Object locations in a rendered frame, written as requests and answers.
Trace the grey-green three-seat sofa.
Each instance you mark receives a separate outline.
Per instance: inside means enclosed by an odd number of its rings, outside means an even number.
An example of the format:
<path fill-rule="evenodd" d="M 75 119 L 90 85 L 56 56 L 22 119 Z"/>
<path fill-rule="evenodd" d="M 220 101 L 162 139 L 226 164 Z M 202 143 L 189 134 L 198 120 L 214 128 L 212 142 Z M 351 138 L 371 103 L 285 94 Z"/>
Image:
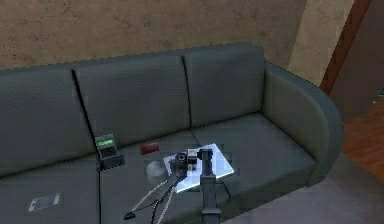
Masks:
<path fill-rule="evenodd" d="M 0 224 L 150 224 L 152 208 L 123 216 L 168 178 L 162 159 L 213 143 L 234 169 L 216 178 L 226 221 L 323 181 L 343 133 L 321 89 L 249 43 L 0 71 Z M 98 172 L 106 134 L 125 164 Z M 201 224 L 201 210 L 200 186 L 176 192 L 161 224 Z"/>

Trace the small red box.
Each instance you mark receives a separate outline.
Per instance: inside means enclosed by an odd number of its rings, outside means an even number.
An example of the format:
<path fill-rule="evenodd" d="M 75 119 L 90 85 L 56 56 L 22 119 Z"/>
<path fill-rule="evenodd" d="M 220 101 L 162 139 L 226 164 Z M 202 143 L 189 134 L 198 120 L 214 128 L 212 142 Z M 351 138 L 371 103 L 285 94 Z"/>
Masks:
<path fill-rule="evenodd" d="M 160 148 L 160 146 L 159 146 L 158 142 L 147 143 L 147 144 L 144 144 L 140 147 L 140 153 L 142 155 L 150 154 L 150 153 L 158 151 L 159 148 Z"/>

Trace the black device with green screen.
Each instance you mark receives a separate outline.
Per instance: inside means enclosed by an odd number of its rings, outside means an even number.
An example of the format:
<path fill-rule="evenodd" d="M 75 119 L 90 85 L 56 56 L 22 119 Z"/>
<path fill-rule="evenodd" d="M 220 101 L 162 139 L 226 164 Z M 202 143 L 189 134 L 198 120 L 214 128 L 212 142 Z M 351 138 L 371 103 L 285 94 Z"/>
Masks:
<path fill-rule="evenodd" d="M 124 156 L 119 153 L 112 134 L 96 137 L 95 144 L 99 154 L 96 163 L 96 170 L 98 172 L 125 164 Z"/>

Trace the white flat laptop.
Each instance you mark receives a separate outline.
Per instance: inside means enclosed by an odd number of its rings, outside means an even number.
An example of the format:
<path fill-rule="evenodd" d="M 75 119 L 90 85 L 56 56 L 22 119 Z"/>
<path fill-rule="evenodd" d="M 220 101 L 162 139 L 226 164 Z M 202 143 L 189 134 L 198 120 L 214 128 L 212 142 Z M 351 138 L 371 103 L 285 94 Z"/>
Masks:
<path fill-rule="evenodd" d="M 214 175 L 217 179 L 227 177 L 234 173 L 234 169 L 215 143 L 199 148 L 186 149 L 179 153 L 187 154 L 188 171 L 185 178 L 179 178 L 180 182 L 176 185 L 177 193 L 182 193 L 200 186 L 200 178 L 203 173 Z M 169 161 L 172 160 L 175 155 L 176 154 L 173 154 L 162 159 L 168 178 L 176 177 L 171 173 L 169 164 Z"/>

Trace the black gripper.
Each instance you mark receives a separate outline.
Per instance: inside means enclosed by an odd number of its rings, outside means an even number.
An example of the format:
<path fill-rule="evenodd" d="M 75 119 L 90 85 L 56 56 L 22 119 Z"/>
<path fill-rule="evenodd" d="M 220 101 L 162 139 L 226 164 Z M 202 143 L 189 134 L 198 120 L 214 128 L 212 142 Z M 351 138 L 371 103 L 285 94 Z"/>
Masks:
<path fill-rule="evenodd" d="M 162 223 L 172 202 L 173 195 L 176 193 L 176 185 L 180 182 L 179 178 L 185 178 L 187 176 L 187 154 L 176 154 L 175 157 L 169 161 L 169 164 L 171 173 L 176 177 L 170 177 L 151 189 L 129 212 L 123 216 L 124 220 L 133 220 L 136 218 L 136 212 L 146 208 L 152 208 L 151 221 L 154 221 L 159 206 L 162 203 L 165 203 L 156 224 Z"/>

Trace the brown wooden door frame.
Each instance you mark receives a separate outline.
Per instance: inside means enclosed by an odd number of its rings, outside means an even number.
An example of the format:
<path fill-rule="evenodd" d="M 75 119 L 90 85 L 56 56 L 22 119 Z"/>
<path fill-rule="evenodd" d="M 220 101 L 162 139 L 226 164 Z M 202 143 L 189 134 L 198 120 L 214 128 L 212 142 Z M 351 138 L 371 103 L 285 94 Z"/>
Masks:
<path fill-rule="evenodd" d="M 372 0 L 354 0 L 319 88 L 327 95 L 340 74 Z"/>

